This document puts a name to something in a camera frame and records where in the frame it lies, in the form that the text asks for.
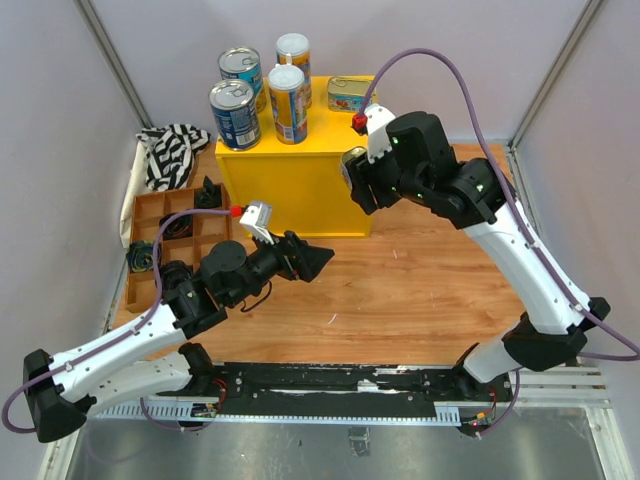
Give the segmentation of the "white lid clear jar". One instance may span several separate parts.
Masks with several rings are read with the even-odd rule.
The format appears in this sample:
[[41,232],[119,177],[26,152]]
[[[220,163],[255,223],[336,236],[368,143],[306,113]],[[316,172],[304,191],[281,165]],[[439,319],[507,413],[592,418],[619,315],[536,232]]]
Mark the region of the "white lid clear jar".
[[276,41],[276,55],[278,64],[286,64],[290,61],[303,72],[306,108],[310,108],[312,105],[310,41],[303,34],[286,33]]

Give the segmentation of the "blue label tin can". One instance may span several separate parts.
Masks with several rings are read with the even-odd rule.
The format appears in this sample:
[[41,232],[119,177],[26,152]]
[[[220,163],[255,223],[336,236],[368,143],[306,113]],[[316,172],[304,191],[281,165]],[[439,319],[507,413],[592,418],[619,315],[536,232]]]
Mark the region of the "blue label tin can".
[[258,52],[244,46],[230,48],[220,54],[218,66],[223,79],[241,79],[251,85],[256,111],[262,112],[267,100]]

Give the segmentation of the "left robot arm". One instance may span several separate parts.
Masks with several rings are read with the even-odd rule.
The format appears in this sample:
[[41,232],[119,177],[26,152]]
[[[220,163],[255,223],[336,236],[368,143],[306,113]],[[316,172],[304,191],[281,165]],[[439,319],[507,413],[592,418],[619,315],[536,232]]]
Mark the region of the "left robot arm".
[[42,349],[29,353],[23,360],[24,394],[38,441],[49,443],[73,433],[89,415],[126,394],[182,388],[195,396],[207,393],[214,371],[200,361],[178,354],[153,369],[146,381],[139,377],[140,361],[226,320],[229,309],[259,296],[275,276],[312,282],[335,255],[291,231],[254,244],[252,253],[236,241],[216,244],[189,279],[163,293],[156,308],[106,335],[55,355]]

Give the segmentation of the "dark blue tin can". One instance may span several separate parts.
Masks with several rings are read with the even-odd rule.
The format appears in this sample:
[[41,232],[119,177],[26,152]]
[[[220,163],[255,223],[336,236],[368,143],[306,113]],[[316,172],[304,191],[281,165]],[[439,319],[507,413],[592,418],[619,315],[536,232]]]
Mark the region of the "dark blue tin can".
[[231,150],[248,150],[261,138],[252,86],[242,79],[224,79],[209,93],[217,132]]

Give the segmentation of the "colourful tall can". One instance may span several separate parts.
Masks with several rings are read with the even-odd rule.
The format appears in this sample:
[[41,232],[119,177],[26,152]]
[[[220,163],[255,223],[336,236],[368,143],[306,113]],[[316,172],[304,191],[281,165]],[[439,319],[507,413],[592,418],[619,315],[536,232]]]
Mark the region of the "colourful tall can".
[[278,64],[267,77],[277,138],[299,144],[307,137],[307,107],[304,74],[294,65]]

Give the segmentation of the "gold oval tin can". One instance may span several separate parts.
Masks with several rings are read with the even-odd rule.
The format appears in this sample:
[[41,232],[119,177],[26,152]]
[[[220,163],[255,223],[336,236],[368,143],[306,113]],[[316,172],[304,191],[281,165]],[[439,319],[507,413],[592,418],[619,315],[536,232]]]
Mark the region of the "gold oval tin can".
[[357,113],[370,84],[371,80],[364,77],[330,77],[327,82],[328,108]]

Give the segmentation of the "gold rectangular tin can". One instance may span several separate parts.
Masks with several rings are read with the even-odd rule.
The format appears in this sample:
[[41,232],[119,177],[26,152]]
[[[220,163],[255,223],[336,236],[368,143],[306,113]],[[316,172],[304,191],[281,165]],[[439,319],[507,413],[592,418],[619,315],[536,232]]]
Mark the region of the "gold rectangular tin can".
[[350,191],[362,182],[360,163],[367,160],[367,150],[363,146],[356,146],[345,152],[341,157],[340,173]]

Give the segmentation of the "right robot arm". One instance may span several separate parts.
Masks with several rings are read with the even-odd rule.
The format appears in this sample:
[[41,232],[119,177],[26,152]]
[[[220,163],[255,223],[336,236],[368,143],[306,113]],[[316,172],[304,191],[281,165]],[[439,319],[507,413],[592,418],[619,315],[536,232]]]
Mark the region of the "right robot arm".
[[524,218],[503,172],[486,158],[459,161],[439,118],[423,111],[395,116],[373,105],[352,127],[367,138],[342,157],[351,199],[371,215],[405,199],[463,231],[494,261],[525,307],[519,321],[457,360],[447,386],[474,400],[489,382],[521,367],[541,372],[575,358],[611,307],[571,284]]

